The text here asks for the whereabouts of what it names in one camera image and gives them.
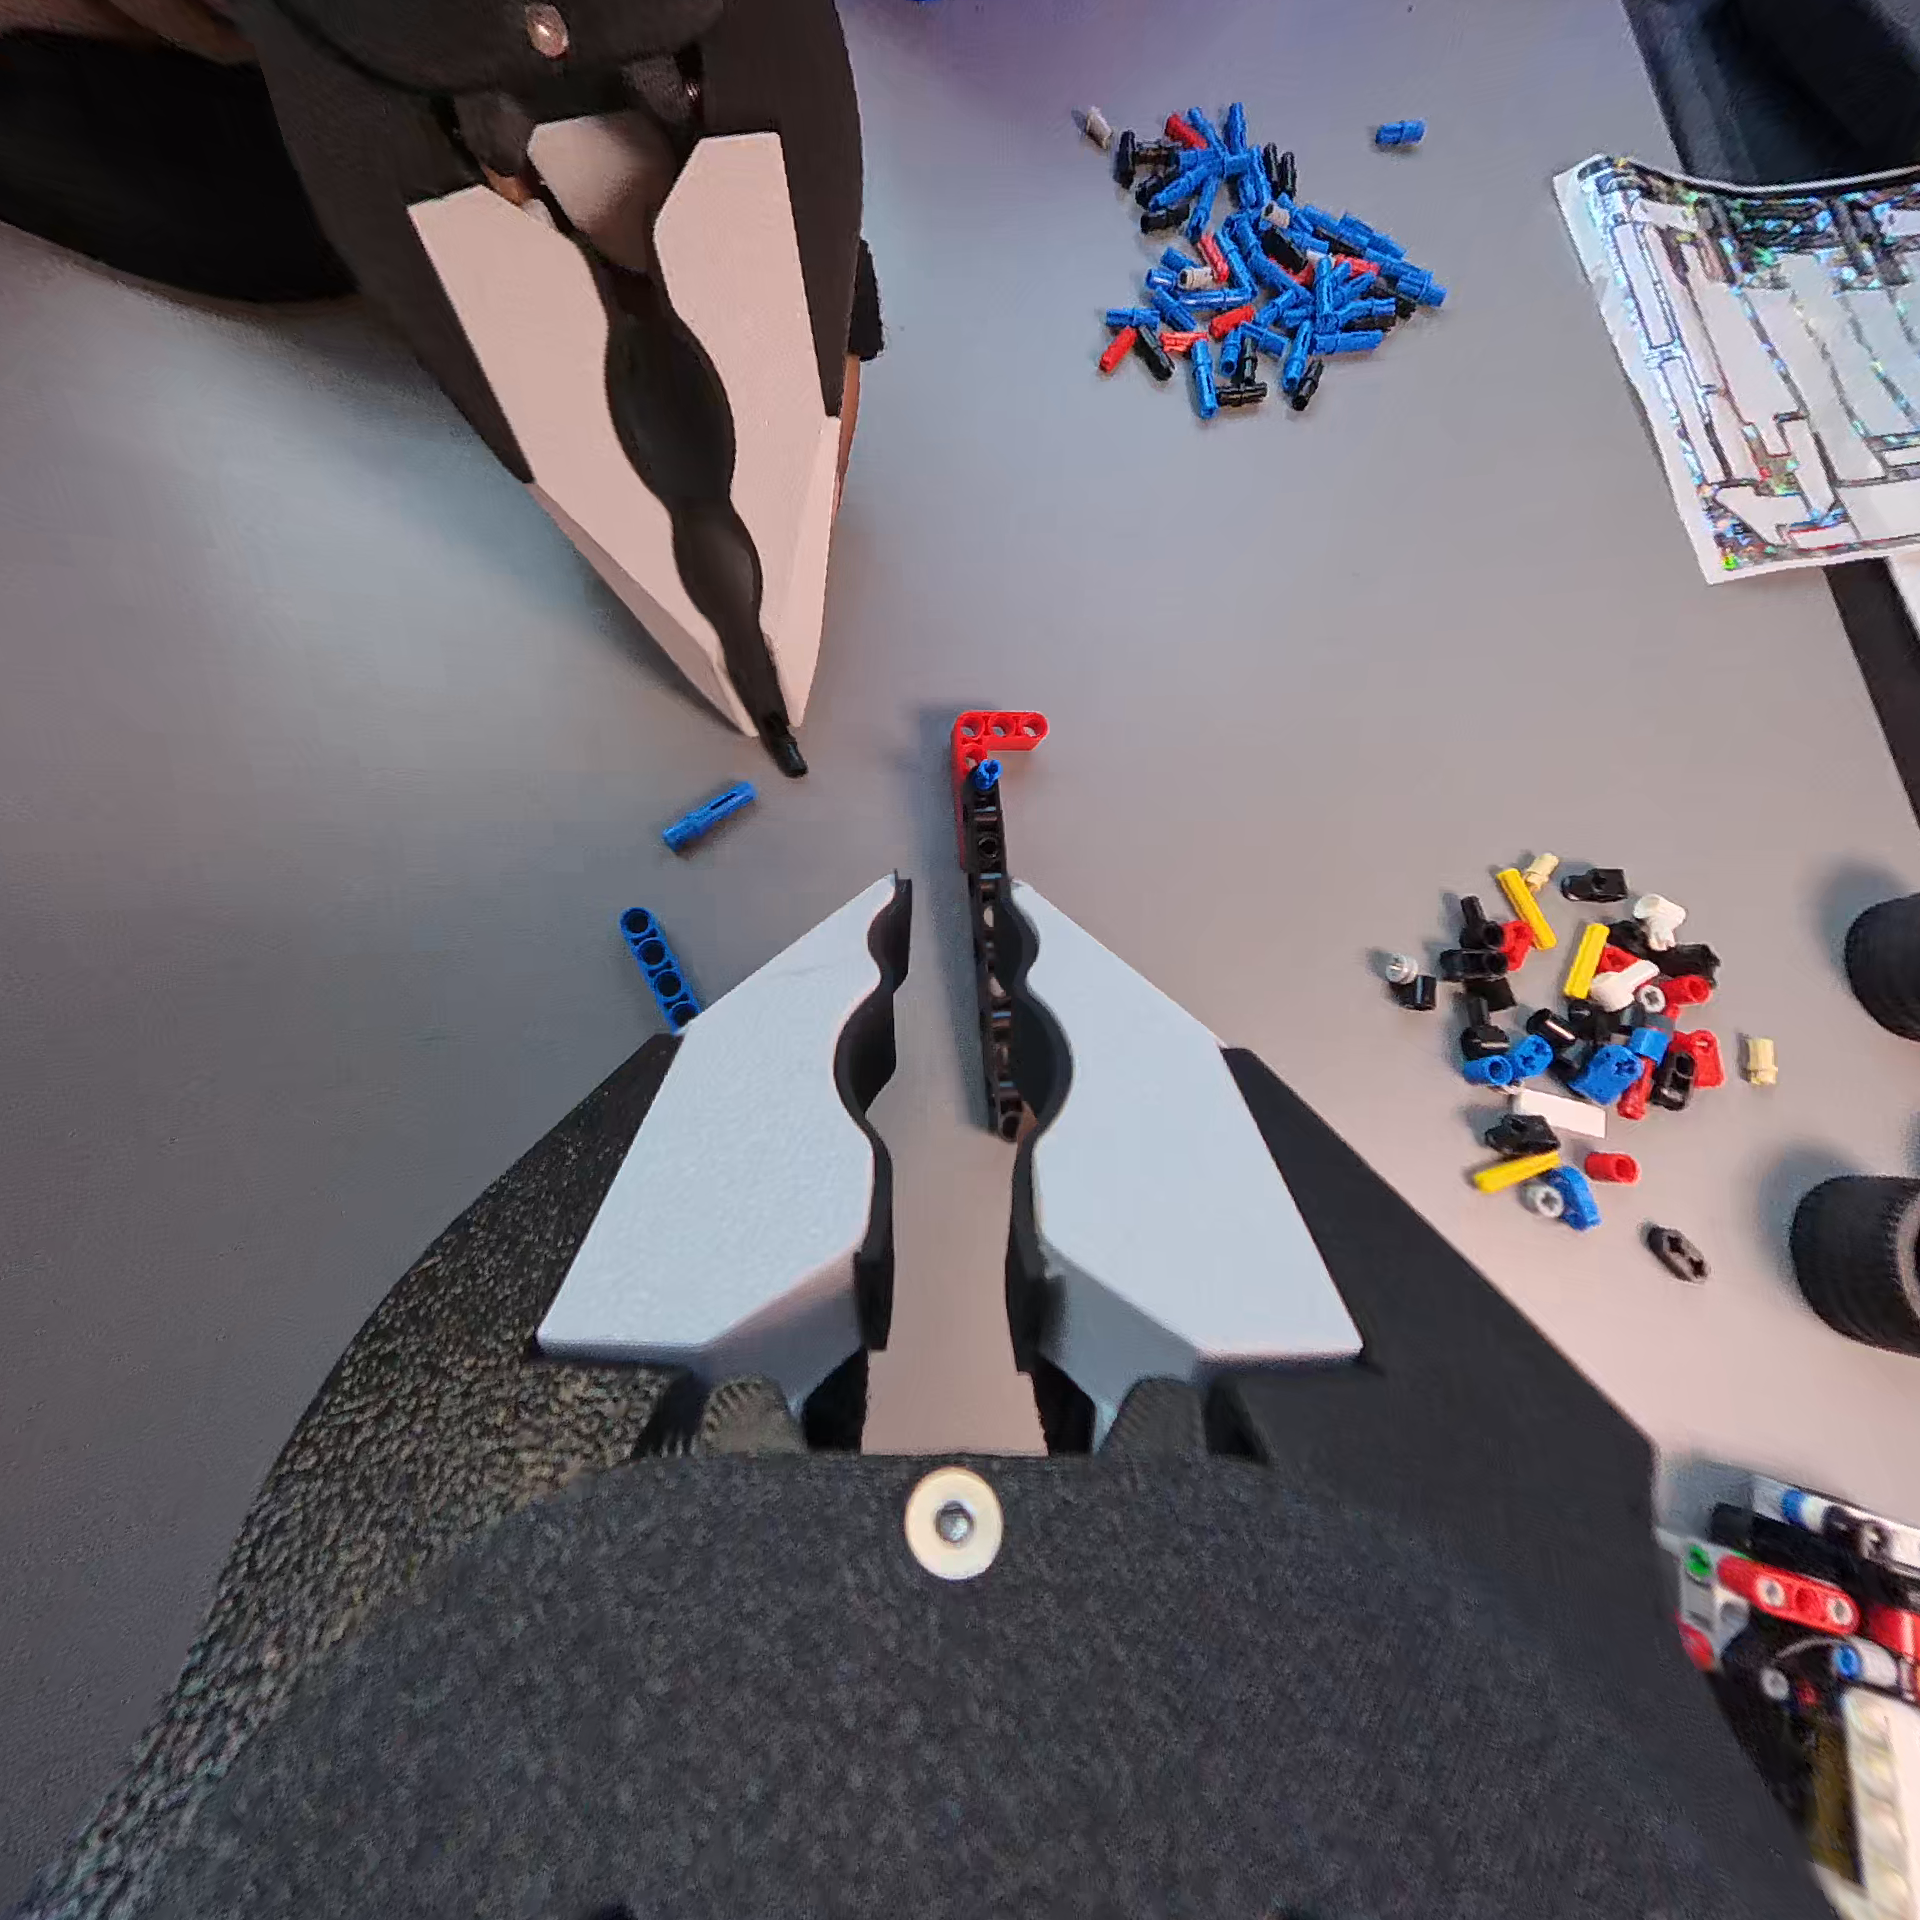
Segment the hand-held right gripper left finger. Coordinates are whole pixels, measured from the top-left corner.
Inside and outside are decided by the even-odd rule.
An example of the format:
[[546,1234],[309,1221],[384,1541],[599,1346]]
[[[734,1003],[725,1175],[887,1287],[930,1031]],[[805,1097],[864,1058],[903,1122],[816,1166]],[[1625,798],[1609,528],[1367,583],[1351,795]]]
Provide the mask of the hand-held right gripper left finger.
[[645,1362],[791,1403],[885,1346],[912,882],[882,875],[695,1017],[537,1328],[551,1360]]

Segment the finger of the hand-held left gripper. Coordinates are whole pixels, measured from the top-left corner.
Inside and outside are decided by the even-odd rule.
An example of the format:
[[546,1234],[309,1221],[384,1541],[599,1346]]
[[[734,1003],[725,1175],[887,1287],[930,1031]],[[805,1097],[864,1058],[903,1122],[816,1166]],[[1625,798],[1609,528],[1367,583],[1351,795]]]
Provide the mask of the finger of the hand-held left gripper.
[[[736,731],[752,736],[759,727],[722,638],[681,578],[674,514],[633,464],[633,432],[619,427],[619,405],[638,405],[640,425],[663,425],[677,395],[661,395],[654,373],[635,363],[631,315],[608,299],[597,279],[601,263],[549,210],[514,208],[485,185],[421,203],[411,219],[530,469],[528,491],[683,679]],[[658,293],[667,318],[683,322],[658,261],[640,288]],[[736,457],[725,389],[690,329],[688,336],[695,370],[718,384],[725,411],[715,450]],[[738,517],[731,475],[734,459],[727,503]],[[761,562],[759,633],[782,693],[761,629]]]
[[823,645],[841,427],[823,400],[791,213],[779,135],[709,135],[656,215],[656,261],[725,389],[731,503],[759,553],[759,619],[800,722]]

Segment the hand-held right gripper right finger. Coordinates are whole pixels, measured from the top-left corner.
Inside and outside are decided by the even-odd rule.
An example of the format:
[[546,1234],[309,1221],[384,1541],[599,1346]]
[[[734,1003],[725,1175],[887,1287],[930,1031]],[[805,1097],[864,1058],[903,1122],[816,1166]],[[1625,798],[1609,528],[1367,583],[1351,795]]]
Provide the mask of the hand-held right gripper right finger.
[[1360,1330],[1227,1049],[1026,880],[1008,889],[1010,1328],[1111,1419],[1143,1381],[1323,1369]]

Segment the blue angled lego beam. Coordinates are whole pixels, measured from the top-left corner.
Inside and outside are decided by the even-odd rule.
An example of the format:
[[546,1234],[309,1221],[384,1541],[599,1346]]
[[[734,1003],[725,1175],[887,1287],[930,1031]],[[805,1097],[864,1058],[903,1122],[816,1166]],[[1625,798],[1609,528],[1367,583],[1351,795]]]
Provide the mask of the blue angled lego beam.
[[626,907],[617,928],[656,1001],[665,1031],[679,1038],[704,1006],[690,987],[672,942],[667,942],[658,919],[642,905]]

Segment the black and red lego assembly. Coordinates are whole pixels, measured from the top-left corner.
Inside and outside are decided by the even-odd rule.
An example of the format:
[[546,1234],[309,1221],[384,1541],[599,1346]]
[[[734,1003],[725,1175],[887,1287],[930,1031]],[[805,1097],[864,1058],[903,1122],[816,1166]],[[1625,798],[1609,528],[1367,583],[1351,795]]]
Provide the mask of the black and red lego assembly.
[[999,1141],[1019,1138],[1024,1102],[1013,1074],[1013,999],[999,981],[1001,898],[1006,894],[1006,761],[1033,752],[1049,734],[1040,711],[960,711],[951,722],[951,805],[971,937],[976,1035],[987,1125]]

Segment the pile of mixed lego pieces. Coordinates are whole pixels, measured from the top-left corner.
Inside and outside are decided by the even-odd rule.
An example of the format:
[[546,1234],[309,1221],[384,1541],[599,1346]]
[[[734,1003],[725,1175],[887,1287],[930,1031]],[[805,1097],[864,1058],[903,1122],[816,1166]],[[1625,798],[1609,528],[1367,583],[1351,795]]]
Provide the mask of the pile of mixed lego pieces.
[[1774,1093],[1774,1038],[1721,1022],[1723,962],[1625,866],[1536,848],[1442,896],[1422,944],[1374,949],[1381,997],[1433,1017],[1467,1097],[1467,1186],[1595,1234],[1641,1186],[1648,1120]]

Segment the pile of small lego pins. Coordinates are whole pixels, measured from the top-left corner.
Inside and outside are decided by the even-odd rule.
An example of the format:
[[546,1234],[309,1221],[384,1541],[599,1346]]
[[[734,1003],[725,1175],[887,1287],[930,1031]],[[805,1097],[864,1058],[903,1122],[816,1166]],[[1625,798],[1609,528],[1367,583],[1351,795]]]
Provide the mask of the pile of small lego pins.
[[1269,400],[1303,414],[1330,363],[1378,352],[1449,299],[1387,231],[1310,203],[1296,153],[1259,139],[1243,103],[1111,126],[1111,151],[1088,144],[1159,251],[1102,315],[1099,377],[1136,366],[1163,389],[1182,382],[1205,423]]

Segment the black lego tyre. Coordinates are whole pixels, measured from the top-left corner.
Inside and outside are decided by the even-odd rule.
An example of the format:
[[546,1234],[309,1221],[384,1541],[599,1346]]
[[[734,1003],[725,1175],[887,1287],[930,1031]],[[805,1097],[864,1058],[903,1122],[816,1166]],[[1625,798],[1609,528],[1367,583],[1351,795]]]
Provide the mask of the black lego tyre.
[[1918,919],[1918,894],[1872,903],[1854,917],[1840,955],[1861,1008],[1874,1024],[1909,1042],[1920,1040]]
[[1870,1349],[1918,1355],[1918,1179],[1838,1175],[1790,1225],[1792,1273],[1813,1312]]

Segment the blue white lego race car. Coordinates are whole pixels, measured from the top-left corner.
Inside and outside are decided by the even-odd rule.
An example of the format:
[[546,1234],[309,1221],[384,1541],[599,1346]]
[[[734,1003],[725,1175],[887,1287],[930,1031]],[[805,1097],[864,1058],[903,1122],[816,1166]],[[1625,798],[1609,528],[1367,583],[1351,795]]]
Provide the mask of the blue white lego race car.
[[1918,1534],[1755,1477],[1659,1527],[1673,1618],[1838,1915],[1918,1915]]

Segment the instruction sheet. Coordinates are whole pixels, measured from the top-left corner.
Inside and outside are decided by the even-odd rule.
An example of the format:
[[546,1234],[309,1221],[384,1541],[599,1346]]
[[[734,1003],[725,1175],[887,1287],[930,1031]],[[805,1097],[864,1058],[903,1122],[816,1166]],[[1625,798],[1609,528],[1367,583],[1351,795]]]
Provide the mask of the instruction sheet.
[[1918,174],[1552,181],[1710,583],[1886,560],[1915,606]]

